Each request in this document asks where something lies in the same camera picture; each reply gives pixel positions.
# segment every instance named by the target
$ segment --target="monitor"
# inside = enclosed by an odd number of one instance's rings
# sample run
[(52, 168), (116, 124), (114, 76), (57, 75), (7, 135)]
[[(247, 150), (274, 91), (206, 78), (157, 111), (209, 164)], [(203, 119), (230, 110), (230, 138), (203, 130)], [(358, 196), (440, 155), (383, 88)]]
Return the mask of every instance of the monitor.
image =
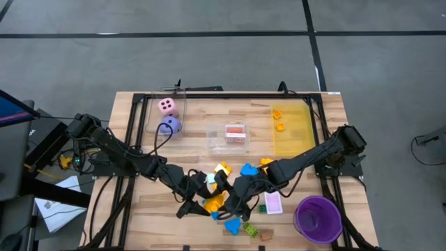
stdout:
[(30, 121), (36, 117), (40, 117), (38, 112), (0, 90), (0, 127)]

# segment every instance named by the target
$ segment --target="green block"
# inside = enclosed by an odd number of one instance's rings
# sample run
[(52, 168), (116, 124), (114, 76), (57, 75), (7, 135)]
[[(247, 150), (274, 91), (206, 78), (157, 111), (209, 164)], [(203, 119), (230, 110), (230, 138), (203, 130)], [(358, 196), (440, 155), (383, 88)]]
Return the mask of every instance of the green block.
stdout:
[(259, 205), (259, 213), (266, 213), (266, 205)]
[(250, 223), (243, 224), (243, 229), (252, 237), (256, 238), (259, 235), (259, 231), (253, 227)]

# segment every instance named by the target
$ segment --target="yellow tray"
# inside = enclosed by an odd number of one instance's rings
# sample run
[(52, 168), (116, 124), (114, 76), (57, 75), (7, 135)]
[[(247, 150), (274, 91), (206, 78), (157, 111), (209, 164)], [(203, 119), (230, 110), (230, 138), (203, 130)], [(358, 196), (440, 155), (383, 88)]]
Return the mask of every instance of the yellow tray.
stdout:
[[(282, 116), (274, 119), (272, 114), (280, 111)], [(276, 156), (296, 156), (315, 146), (312, 121), (308, 105), (274, 104), (271, 109), (272, 138)], [(285, 129), (278, 131), (276, 126), (283, 123)]]

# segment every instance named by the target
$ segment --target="pink dice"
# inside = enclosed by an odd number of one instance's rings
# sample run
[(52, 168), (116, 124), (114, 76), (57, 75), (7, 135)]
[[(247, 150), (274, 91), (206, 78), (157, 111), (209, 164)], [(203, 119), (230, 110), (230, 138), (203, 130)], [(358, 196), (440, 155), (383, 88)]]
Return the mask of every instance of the pink dice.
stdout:
[(178, 116), (178, 110), (176, 109), (174, 100), (171, 98), (165, 98), (158, 103), (163, 116)]

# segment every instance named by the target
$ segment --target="wooden table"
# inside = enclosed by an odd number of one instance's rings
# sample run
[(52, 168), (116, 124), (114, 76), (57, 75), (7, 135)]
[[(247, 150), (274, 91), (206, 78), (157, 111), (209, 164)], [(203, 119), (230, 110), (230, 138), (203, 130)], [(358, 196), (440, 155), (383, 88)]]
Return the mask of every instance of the wooden table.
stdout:
[[(118, 92), (114, 101), (109, 127), (120, 140), (124, 140), (125, 137), (133, 94), (133, 92)], [(332, 93), (321, 93), (321, 95), (328, 127), (330, 131), (335, 131), (338, 126), (347, 123), (341, 95)], [(264, 99), (187, 100), (184, 138), (170, 141), (159, 150), (159, 154), (167, 157), (170, 163), (183, 167), (185, 172), (189, 168), (213, 172), (216, 164), (225, 161), (233, 167), (233, 173), (229, 176), (229, 182), (233, 182), (243, 164), (247, 162), (258, 164), (260, 158), (274, 158), (270, 106), (275, 102), (284, 101), (303, 102)], [(155, 108), (154, 106), (148, 108), (148, 113), (155, 111)], [(249, 152), (243, 155), (208, 155), (206, 152), (207, 122), (224, 123), (238, 120), (244, 120), (249, 125), (251, 141)], [(137, 125), (138, 119), (134, 123), (132, 142), (136, 137)], [(317, 126), (318, 134), (322, 135), (321, 124), (318, 121)], [(142, 150), (148, 152), (152, 149), (153, 134), (144, 133)], [(95, 182), (84, 226), (87, 234), (90, 228), (91, 210), (105, 180), (106, 178), (103, 177)], [(341, 177), (339, 181), (347, 216), (366, 240), (372, 245), (378, 245), (364, 188), (350, 177)], [(93, 233), (98, 232), (109, 217), (115, 185), (116, 178), (113, 178), (104, 189), (96, 209)], [(290, 187), (284, 188), (284, 193), (288, 193)], [(175, 214), (180, 204), (175, 201), (170, 189), (159, 181), (152, 182), (139, 177), (134, 187), (125, 249), (181, 250), (184, 245), (190, 245), (191, 250), (258, 250), (259, 245), (264, 245), (267, 250), (331, 250), (329, 245), (316, 245), (309, 242), (293, 226), (293, 214), (299, 201), (310, 195), (321, 195), (321, 193), (321, 184), (315, 175), (314, 168), (306, 168), (296, 191), (288, 199), (282, 198), (283, 214), (264, 215), (258, 214), (256, 210), (253, 211), (249, 223), (261, 233), (272, 234), (272, 239), (269, 241), (261, 241), (260, 238), (249, 237), (242, 229), (237, 236), (232, 236), (224, 229), (223, 222), (216, 222), (211, 217), (189, 214), (178, 219)], [(116, 221), (113, 245), (118, 243), (120, 225), (121, 218)], [(342, 245), (342, 243), (342, 236), (340, 236), (339, 244)]]

